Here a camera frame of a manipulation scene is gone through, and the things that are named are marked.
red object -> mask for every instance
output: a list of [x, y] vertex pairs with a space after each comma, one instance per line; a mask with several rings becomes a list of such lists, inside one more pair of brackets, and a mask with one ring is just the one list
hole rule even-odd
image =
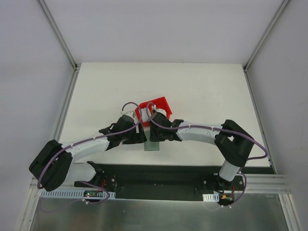
[[[171, 111], [165, 97], [160, 97], [160, 98], [155, 99], [155, 100], [150, 100], [150, 101], [147, 101], [147, 102], [140, 103], [139, 107], [141, 109], [146, 108], [146, 105], [148, 104], [148, 102], [154, 103], [156, 105], [157, 109], [158, 108], [164, 109], [166, 111], [166, 114], [167, 114], [167, 119], [170, 119], [170, 115], [172, 115], [172, 111]], [[149, 109], [150, 109], [151, 114], [153, 114], [152, 105], [149, 106]], [[140, 112], [139, 112], [138, 108], [135, 109], [135, 113], [136, 113], [137, 118], [140, 119]], [[142, 123], [143, 123], [144, 127], [150, 126], [149, 122], [143, 122], [142, 121]]]
[[105, 187], [106, 180], [105, 180], [105, 179], [103, 179], [103, 180], [102, 180], [102, 183], [103, 183], [103, 184], [102, 184], [101, 188]]

white table surface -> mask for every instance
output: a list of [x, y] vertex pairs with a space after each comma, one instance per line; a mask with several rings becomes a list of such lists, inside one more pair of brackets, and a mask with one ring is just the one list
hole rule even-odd
[[[93, 136], [121, 116], [122, 105], [165, 96], [170, 120], [217, 124], [232, 119], [263, 144], [240, 64], [83, 63], [60, 141]], [[254, 145], [250, 157], [263, 155]], [[109, 164], [220, 166], [224, 158], [214, 145], [196, 141], [165, 141], [160, 150], [145, 152], [143, 144], [120, 145], [79, 162]], [[268, 167], [267, 159], [246, 166]]]

black bracket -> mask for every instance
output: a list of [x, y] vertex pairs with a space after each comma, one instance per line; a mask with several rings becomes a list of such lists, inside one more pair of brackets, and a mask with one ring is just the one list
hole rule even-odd
[[[180, 123], [184, 122], [182, 119], [175, 119], [173, 122], [169, 121], [162, 113], [155, 112], [151, 116], [152, 120], [157, 124], [170, 128], [170, 127], [178, 127]], [[177, 129], [175, 130], [167, 130], [156, 126], [152, 121], [150, 123], [150, 141], [151, 142], [160, 142], [160, 141], [182, 141], [177, 136]]]
[[[36, 179], [39, 179], [44, 167], [61, 149], [62, 144], [56, 140], [49, 141], [43, 147], [29, 167], [30, 172]], [[64, 182], [72, 159], [71, 153], [63, 151], [54, 163], [49, 166], [41, 181], [41, 185], [46, 191], [55, 190]]]
[[[133, 118], [129, 117], [128, 115], [123, 115], [118, 119], [116, 123], [113, 123], [109, 127], [99, 130], [99, 133], [106, 135], [109, 133], [124, 131], [134, 126], [134, 124], [135, 123]], [[141, 123], [138, 124], [138, 130], [139, 130], [138, 133], [136, 129], [132, 129], [128, 132], [119, 135], [109, 136], [107, 139], [110, 143], [106, 151], [114, 147], [117, 147], [121, 142], [123, 144], [135, 144], [135, 143], [146, 142], [147, 139], [144, 135], [143, 126]]]
[[[252, 138], [244, 129], [242, 129], [237, 123], [233, 120], [227, 119], [222, 124], [223, 129], [228, 129], [231, 131], [237, 131], [243, 133], [250, 138]], [[254, 146], [254, 143], [245, 139], [242, 136], [234, 135], [231, 133], [220, 132], [215, 136], [215, 144], [219, 148], [222, 155], [225, 157], [226, 161], [230, 164], [238, 167], [244, 167], [246, 161], [249, 157], [249, 154]]]

red box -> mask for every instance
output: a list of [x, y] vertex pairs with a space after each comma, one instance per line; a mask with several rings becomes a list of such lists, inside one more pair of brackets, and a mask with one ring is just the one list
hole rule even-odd
[[[166, 111], [166, 114], [167, 114], [167, 119], [170, 119], [170, 115], [172, 115], [172, 111], [171, 111], [165, 97], [160, 97], [160, 98], [155, 99], [155, 100], [150, 100], [150, 101], [147, 101], [147, 102], [140, 103], [139, 107], [141, 109], [146, 108], [146, 105], [148, 104], [148, 102], [154, 103], [156, 105], [157, 109], [158, 108], [164, 109]], [[150, 112], [152, 114], [153, 113], [152, 105], [149, 106], [149, 109], [150, 109]], [[137, 118], [140, 119], [140, 112], [139, 112], [138, 108], [135, 109], [135, 113], [136, 113]], [[144, 127], [150, 126], [149, 122], [143, 122], [143, 121], [141, 121], [141, 122], [143, 123]]]

metal frame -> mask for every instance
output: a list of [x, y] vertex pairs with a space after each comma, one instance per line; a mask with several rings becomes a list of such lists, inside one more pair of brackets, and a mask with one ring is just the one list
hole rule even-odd
[[[58, 121], [57, 121], [57, 125], [55, 127], [55, 130], [53, 132], [53, 138], [54, 139], [59, 139], [62, 129], [63, 129], [63, 125], [64, 125], [64, 121], [65, 121], [65, 117], [67, 114], [67, 110], [72, 98], [72, 94], [73, 94], [73, 90], [75, 87], [75, 83], [77, 81], [77, 76], [79, 73], [79, 69], [80, 69], [80, 65], [77, 65], [75, 62], [74, 57], [72, 56], [45, 0], [37, 0], [40, 8], [42, 9], [46, 20], [48, 21], [51, 30], [53, 31], [57, 41], [59, 42], [60, 47], [62, 48], [63, 52], [65, 53], [65, 56], [67, 57], [68, 61], [70, 62], [74, 73], [72, 75], [69, 87], [67, 89], [67, 93], [65, 96], [65, 100], [62, 104], [62, 109], [61, 109], [61, 113], [59, 115]], [[268, 36], [271, 34], [271, 32], [273, 31], [273, 28], [276, 26], [278, 20], [280, 19], [280, 17], [282, 16], [283, 12], [286, 10], [287, 6], [289, 5], [289, 3], [291, 2], [291, 0], [283, 0], [281, 2], [281, 4], [279, 5], [275, 15], [273, 16], [272, 20], [270, 21], [269, 25], [267, 26], [265, 32], [263, 33], [263, 35], [261, 36], [258, 44], [256, 45], [254, 51], [252, 52], [249, 60], [247, 61], [247, 64], [244, 66], [244, 72], [245, 72], [245, 77], [246, 77], [246, 81], [247, 81], [247, 85], [251, 94], [251, 98], [252, 98], [252, 102], [255, 108], [255, 112], [257, 115], [257, 119], [258, 119], [258, 123], [260, 126], [260, 130], [262, 131], [262, 138], [264, 141], [264, 144], [266, 146], [266, 148], [268, 148], [268, 144], [266, 142], [266, 138], [264, 136], [264, 132], [263, 132], [263, 127], [260, 121], [260, 116], [259, 116], [259, 112], [258, 112], [258, 107], [257, 107], [257, 103], [255, 101], [254, 98], [254, 94], [252, 91], [252, 88], [250, 86], [249, 83], [249, 78], [247, 76], [247, 70], [249, 69], [249, 67], [251, 66], [251, 64], [253, 63], [255, 57], [257, 56], [257, 54], [260, 52], [261, 48], [264, 46], [264, 44], [267, 41]], [[274, 161], [272, 161], [272, 167], [274, 169], [274, 171], [276, 172], [276, 168], [273, 164]], [[293, 203], [293, 199], [292, 199], [292, 195], [291, 195], [291, 191], [289, 188], [289, 185], [287, 183], [287, 179], [285, 176], [283, 175], [260, 175], [260, 174], [246, 174], [247, 176], [247, 188], [246, 188], [246, 193], [274, 193], [274, 194], [279, 194], [281, 203], [282, 203], [282, 208], [285, 214], [285, 218], [287, 221], [287, 225], [289, 230], [291, 231], [299, 231], [301, 230], [300, 228], [300, 224], [299, 224], [299, 220], [298, 220], [298, 216], [294, 207], [294, 203]], [[34, 213], [38, 204], [38, 200], [41, 194], [41, 190], [38, 190], [36, 188], [36, 184], [37, 184], [37, 180], [33, 179], [27, 194], [27, 198], [26, 198], [26, 202], [24, 204], [23, 210], [22, 210], [22, 214], [21, 217], [19, 219], [18, 225], [17, 225], [17, 230], [22, 230], [22, 231], [28, 231], [30, 230], [31, 227], [31, 223], [34, 217]], [[80, 190], [80, 189], [88, 189], [88, 188], [79, 188], [76, 189], [73, 185], [70, 184], [66, 184], [66, 185], [62, 185], [61, 187], [59, 187], [59, 189], [70, 189], [70, 190]]]
[[256, 98], [255, 98], [255, 94], [254, 94], [254, 91], [253, 91], [253, 89], [251, 87], [251, 84], [250, 84], [250, 81], [249, 81], [249, 78], [248, 78], [248, 74], [247, 74], [247, 72], [245, 72], [245, 70], [244, 70], [244, 75], [245, 75], [245, 78], [246, 78], [246, 82], [247, 82], [248, 90], [249, 90], [249, 93], [250, 93], [251, 101], [252, 101], [252, 104], [254, 106], [254, 110], [255, 110], [256, 117], [257, 117], [259, 129], [261, 131], [262, 140], [263, 140], [265, 148], [269, 151], [269, 156], [268, 156], [269, 165], [273, 168], [274, 172], [277, 173], [277, 168], [275, 166], [275, 161], [274, 161], [273, 157], [270, 154], [269, 145], [268, 145], [268, 142], [267, 142], [265, 134], [264, 134], [264, 129], [263, 129], [263, 125], [262, 125], [262, 122], [261, 122], [260, 113], [259, 113], [259, 109], [258, 109]]
[[51, 12], [50, 12], [50, 10], [49, 10], [46, 2], [45, 2], [45, 0], [37, 0], [37, 2], [39, 4], [40, 8], [42, 9], [42, 11], [43, 11], [43, 13], [44, 13], [44, 15], [46, 17], [46, 20], [49, 23], [49, 25], [51, 27], [51, 30], [54, 33], [54, 36], [56, 37], [60, 47], [62, 48], [64, 54], [66, 55], [68, 61], [71, 64], [72, 68], [74, 70], [76, 70], [77, 64], [76, 64], [76, 62], [74, 60], [74, 57], [72, 56], [72, 53], [69, 50], [69, 48], [68, 48], [68, 46], [67, 46], [67, 44], [66, 44], [66, 42], [65, 42], [65, 40], [64, 40], [64, 38], [62, 36], [62, 34], [61, 34], [61, 32], [60, 32], [60, 30], [59, 30], [59, 28], [58, 28], [58, 26], [57, 26], [53, 16], [52, 16], [52, 14], [51, 14]]
[[285, 220], [290, 231], [302, 230], [291, 194], [279, 194]]
[[259, 42], [257, 43], [257, 46], [255, 47], [254, 51], [252, 52], [251, 56], [249, 57], [247, 64], [244, 66], [245, 72], [247, 72], [247, 70], [250, 68], [252, 62], [255, 60], [256, 55], [260, 52], [261, 48], [266, 43], [267, 38], [269, 37], [269, 35], [273, 31], [273, 28], [276, 26], [278, 20], [281, 18], [283, 12], [285, 11], [285, 9], [287, 8], [287, 6], [289, 5], [290, 2], [291, 2], [291, 0], [283, 0], [281, 2], [281, 4], [279, 5], [276, 13], [272, 17], [269, 25], [267, 26], [267, 28], [265, 29], [265, 31], [264, 31], [263, 35], [261, 36]]

